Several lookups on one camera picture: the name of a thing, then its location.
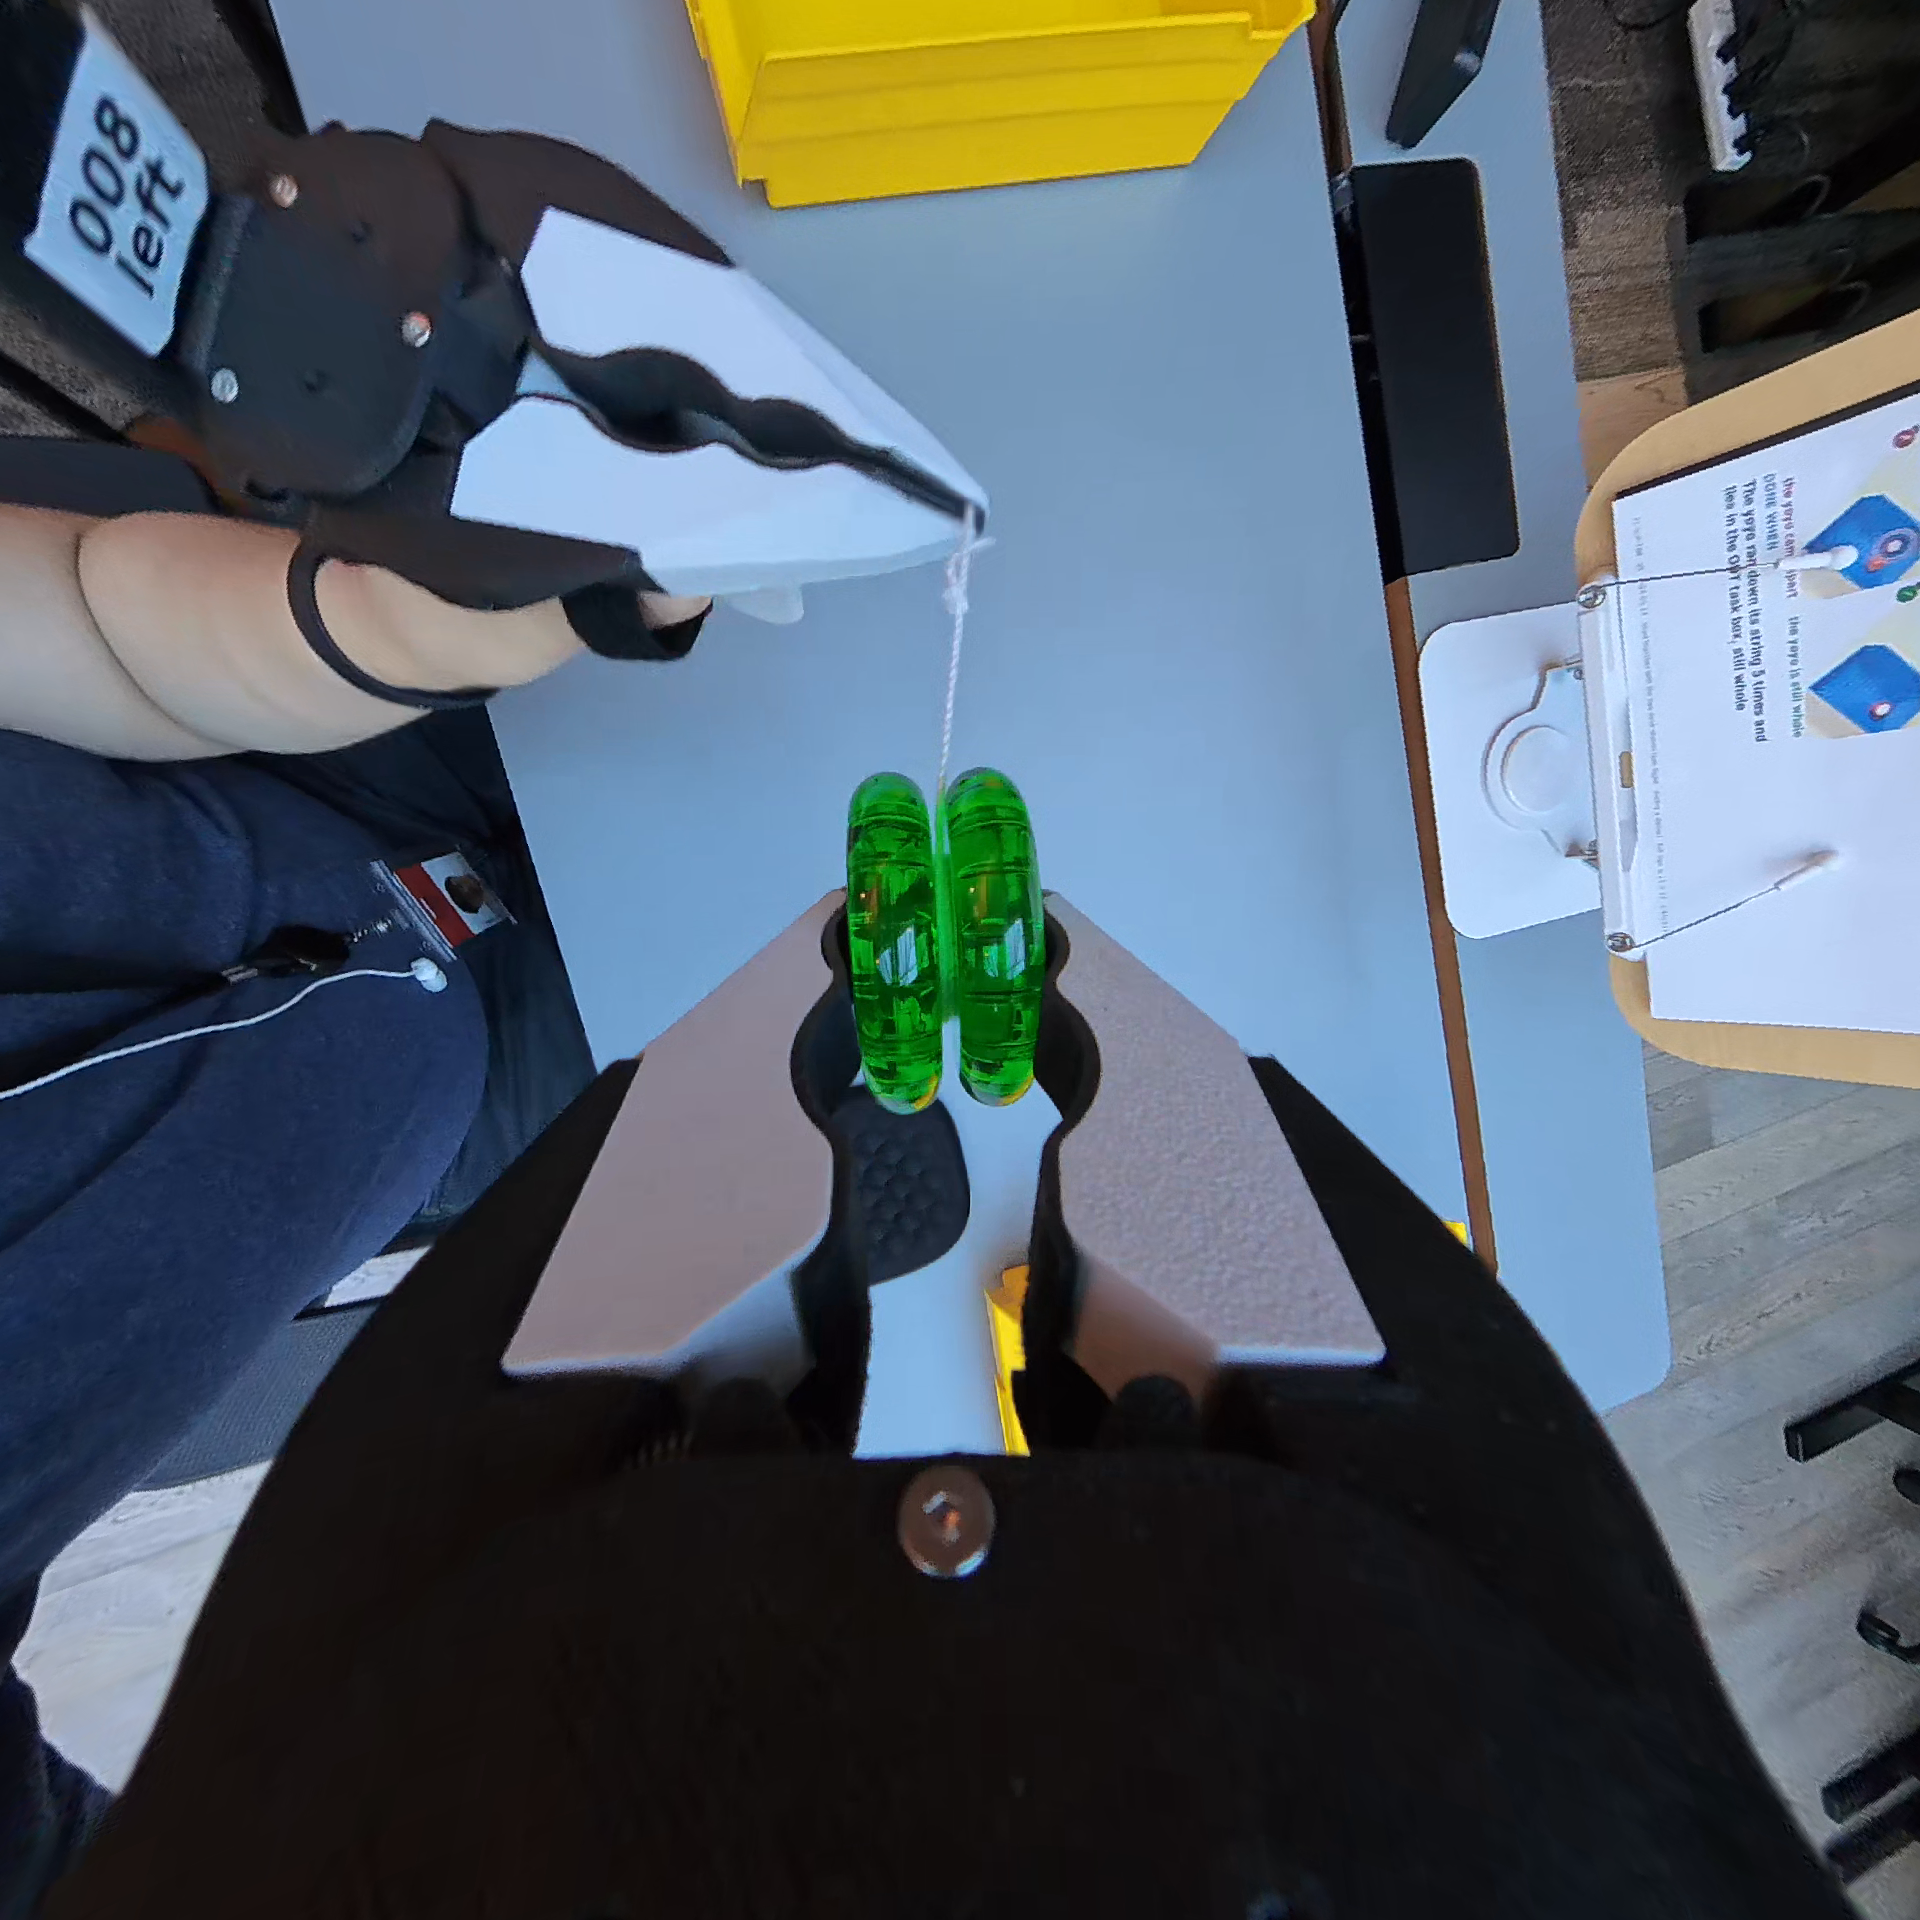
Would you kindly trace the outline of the yellow plastic bin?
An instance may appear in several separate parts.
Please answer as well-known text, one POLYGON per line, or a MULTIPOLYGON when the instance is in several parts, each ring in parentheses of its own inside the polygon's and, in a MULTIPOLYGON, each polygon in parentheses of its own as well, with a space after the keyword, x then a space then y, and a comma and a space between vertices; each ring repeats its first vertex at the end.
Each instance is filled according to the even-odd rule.
POLYGON ((687 1, 779 210, 1191 165, 1314 1, 687 1))
POLYGON ((1260 1378, 1325 1382, 1393 1363, 1418 1277, 1471 1259, 1449 1221, 1339 1236, 1314 1203, 1147 1217, 1040 1217, 988 1288, 1011 1453, 1084 1447, 1125 1391, 1165 1382, 1199 1416, 1260 1378))

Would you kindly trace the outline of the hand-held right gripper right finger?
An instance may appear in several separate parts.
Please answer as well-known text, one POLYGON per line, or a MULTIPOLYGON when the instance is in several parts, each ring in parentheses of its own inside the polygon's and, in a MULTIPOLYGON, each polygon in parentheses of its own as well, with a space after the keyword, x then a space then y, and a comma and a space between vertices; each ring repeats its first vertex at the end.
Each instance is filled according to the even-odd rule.
POLYGON ((1364 1369, 1383 1335, 1239 1040, 1046 898, 1029 1369, 1364 1369))

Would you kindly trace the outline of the person's left hand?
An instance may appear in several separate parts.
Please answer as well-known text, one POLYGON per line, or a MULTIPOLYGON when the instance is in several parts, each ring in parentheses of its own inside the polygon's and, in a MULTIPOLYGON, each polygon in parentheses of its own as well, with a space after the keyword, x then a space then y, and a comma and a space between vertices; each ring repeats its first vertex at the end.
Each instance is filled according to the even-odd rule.
MULTIPOLYGON (((420 709, 342 679, 289 596, 297 536, 221 516, 2 510, 2 727, 121 760, 323 753, 420 709)), ((588 657, 559 601, 463 609, 392 572, 319 568, 325 634, 383 685, 530 685, 588 657)))

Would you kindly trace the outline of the green transparent yoyo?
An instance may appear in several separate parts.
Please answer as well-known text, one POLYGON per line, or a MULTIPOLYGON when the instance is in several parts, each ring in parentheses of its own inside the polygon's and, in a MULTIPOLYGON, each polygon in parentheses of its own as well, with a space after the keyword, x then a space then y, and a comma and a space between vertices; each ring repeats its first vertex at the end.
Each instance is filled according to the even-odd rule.
POLYGON ((947 1039, 975 1102, 1035 1083, 1046 981, 1045 888, 1020 786, 973 767, 939 804, 899 772, 849 804, 849 985, 868 1091, 896 1115, 939 1097, 947 1039))

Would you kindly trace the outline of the white power strip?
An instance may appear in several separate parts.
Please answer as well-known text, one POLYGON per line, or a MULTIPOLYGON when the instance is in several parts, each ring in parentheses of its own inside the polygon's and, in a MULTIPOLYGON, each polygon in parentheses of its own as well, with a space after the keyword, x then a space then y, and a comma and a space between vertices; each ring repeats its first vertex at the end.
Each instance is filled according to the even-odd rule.
POLYGON ((1722 176, 1740 173, 1754 157, 1748 112, 1741 107, 1741 54, 1748 32, 1735 1, 1691 1, 1687 36, 1710 170, 1722 176))

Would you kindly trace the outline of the black flat monitor base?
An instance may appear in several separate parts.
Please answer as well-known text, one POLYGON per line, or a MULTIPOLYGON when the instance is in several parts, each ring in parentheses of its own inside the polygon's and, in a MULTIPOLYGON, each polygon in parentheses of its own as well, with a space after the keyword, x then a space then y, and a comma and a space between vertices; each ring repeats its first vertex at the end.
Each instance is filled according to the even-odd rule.
POLYGON ((1386 581, 1521 550, 1478 167, 1367 162, 1332 184, 1386 581))

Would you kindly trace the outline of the id badge with clip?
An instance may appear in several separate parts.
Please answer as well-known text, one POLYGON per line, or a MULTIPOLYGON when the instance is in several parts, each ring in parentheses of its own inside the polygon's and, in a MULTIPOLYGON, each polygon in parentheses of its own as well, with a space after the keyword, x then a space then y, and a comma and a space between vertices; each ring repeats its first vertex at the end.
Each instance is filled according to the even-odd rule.
POLYGON ((392 979, 439 997, 469 944, 513 923, 496 886, 459 851, 402 865, 372 859, 366 886, 378 905, 364 923, 349 931, 279 926, 215 977, 224 987, 297 979, 304 988, 323 979, 392 979))

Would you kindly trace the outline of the white document holder stand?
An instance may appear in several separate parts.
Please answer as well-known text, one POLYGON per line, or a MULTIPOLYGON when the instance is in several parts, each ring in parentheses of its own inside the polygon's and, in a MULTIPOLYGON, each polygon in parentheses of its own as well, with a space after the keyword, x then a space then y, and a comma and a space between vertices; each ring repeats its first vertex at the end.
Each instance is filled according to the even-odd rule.
POLYGON ((1641 956, 1624 584, 1435 628, 1418 655, 1449 923, 1469 940, 1603 913, 1641 956))

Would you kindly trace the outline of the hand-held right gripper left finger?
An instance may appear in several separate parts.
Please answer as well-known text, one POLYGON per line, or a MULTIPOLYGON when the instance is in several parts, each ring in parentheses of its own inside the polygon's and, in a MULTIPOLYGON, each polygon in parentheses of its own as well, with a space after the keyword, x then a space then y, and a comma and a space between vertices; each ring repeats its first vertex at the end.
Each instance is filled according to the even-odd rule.
POLYGON ((512 1378, 804 1378, 972 1217, 956 1127, 856 1083, 843 888, 637 1057, 509 1335, 512 1378))

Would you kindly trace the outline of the printed instruction sheet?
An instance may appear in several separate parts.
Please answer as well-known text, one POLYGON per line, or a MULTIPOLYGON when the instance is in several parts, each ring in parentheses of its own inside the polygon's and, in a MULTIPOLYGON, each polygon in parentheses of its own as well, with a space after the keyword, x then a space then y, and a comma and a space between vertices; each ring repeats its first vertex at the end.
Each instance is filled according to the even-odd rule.
POLYGON ((1662 1020, 1916 1036, 1916 385, 1611 501, 1611 944, 1662 1020))

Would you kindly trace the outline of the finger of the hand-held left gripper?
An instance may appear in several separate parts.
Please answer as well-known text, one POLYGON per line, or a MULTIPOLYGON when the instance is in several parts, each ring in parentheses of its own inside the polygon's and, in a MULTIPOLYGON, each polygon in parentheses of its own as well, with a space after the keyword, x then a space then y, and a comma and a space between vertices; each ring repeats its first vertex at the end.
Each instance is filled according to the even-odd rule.
POLYGON ((939 438, 727 259, 550 206, 519 288, 523 394, 578 403, 623 444, 727 447, 769 471, 836 467, 950 521, 989 513, 939 438))
POLYGON ((847 464, 775 469, 738 449, 640 449, 574 401, 516 403, 466 443, 451 510, 629 548, 670 596, 743 601, 942 563, 989 504, 928 504, 847 464))

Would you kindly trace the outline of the instruction sheet on clipboard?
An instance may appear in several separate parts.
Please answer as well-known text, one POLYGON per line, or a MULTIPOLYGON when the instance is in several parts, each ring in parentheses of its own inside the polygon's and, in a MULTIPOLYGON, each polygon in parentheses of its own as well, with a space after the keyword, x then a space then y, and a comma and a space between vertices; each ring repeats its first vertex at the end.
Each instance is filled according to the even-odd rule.
MULTIPOLYGON (((1803 430, 1815 418, 1889 397, 1914 385, 1916 374, 1919 312, 1906 312, 1645 425, 1590 482, 1575 533, 1579 586, 1597 580, 1617 560, 1611 519, 1617 494, 1687 467, 1710 464, 1744 444, 1803 430)), ((1916 1036, 1663 1020, 1649 1009, 1645 967, 1638 961, 1610 958, 1608 973, 1617 1006, 1638 1036, 1691 1065, 1859 1085, 1919 1085, 1916 1036)))

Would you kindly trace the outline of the person's leg in blue jeans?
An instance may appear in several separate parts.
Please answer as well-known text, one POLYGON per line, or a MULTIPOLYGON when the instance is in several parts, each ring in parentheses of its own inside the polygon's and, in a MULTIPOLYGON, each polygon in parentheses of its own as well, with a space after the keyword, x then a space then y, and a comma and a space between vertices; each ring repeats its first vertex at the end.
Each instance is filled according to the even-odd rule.
POLYGON ((36 1914, 108 1789, 14 1652, 46 1569, 337 1278, 444 1223, 592 1065, 478 709, 332 753, 111 760, 5 734, 2 1884, 36 1914), (446 994, 215 976, 459 851, 513 913, 446 994))

